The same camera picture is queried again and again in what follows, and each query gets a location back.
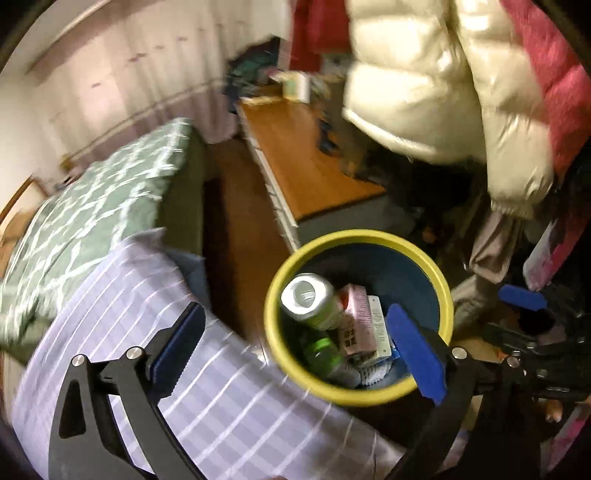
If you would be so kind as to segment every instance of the desk surface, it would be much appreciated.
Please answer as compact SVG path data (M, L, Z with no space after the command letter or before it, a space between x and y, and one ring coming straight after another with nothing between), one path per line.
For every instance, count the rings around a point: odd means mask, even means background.
M281 101L242 109L296 221L385 193L343 174L338 158L316 148L319 129L309 106Z

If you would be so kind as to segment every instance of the wooden desk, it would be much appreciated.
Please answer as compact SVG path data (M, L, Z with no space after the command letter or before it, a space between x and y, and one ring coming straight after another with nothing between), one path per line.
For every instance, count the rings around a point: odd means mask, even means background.
M319 129L309 106L281 101L243 105L238 113L292 251L339 230L392 231L385 190L343 174L338 158L316 148Z
M307 105L279 102L242 109L296 221L385 193L343 174L338 158L316 148L318 124Z

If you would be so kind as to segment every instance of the green bottle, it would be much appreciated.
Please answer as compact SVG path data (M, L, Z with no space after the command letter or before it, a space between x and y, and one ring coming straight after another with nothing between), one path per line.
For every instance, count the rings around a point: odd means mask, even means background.
M324 332L307 330L300 338L306 363L322 380L345 388L356 388L361 383L360 373L350 366L335 343Z

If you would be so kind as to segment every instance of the striped bed sheet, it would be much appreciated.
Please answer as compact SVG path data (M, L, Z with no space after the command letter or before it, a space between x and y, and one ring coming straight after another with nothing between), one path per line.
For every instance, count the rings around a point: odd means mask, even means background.
M51 422L70 359L120 357L145 346L195 300L161 250L162 231L121 242L88 276L49 328L21 381L12 414L35 470L48 478ZM206 299L196 301L207 303ZM117 397L111 398L134 464L150 466ZM377 479L403 449L341 408L264 365L209 311L206 330L173 394L158 405L209 480Z

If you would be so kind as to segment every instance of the bed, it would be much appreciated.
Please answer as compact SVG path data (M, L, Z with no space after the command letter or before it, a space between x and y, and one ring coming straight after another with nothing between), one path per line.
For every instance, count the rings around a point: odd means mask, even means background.
M201 136L177 118L42 201L0 280L0 348L26 364L75 289L133 233L163 226L165 245L200 254L206 163ZM2 210L4 228L31 186L40 183L28 179Z
M137 233L112 250L31 358L12 425L39 475L48 478L51 424L72 357L119 358L132 346L146 346L189 302L198 301L206 307L204 334L172 395L158 408L206 478L384 478L404 450L261 363L207 308L203 259L187 261L162 248L160 233ZM120 399L111 397L111 407L130 459L150 471Z

